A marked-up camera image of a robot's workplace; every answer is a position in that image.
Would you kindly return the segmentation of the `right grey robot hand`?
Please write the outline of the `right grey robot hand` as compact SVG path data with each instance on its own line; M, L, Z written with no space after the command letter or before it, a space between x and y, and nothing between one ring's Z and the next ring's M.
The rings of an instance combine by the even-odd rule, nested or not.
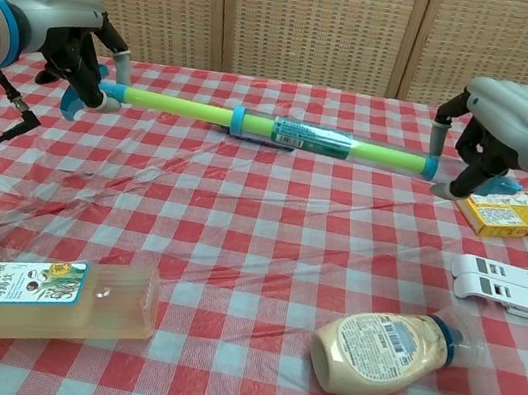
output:
M450 181L432 186L435 196L465 199L510 170L528 174L528 85L477 77L462 93L437 108L431 148L441 154L451 121L471 116L455 144L467 167Z

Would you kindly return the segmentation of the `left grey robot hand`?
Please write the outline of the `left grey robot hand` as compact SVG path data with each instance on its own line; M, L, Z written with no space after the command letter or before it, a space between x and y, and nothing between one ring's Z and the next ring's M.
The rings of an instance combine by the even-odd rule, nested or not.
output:
M116 112L121 105L100 88L98 58L93 36L112 52L118 78L130 80L130 50L99 0L20 0L30 25L28 52L38 51L45 66L34 81L40 85L66 80L91 111Z

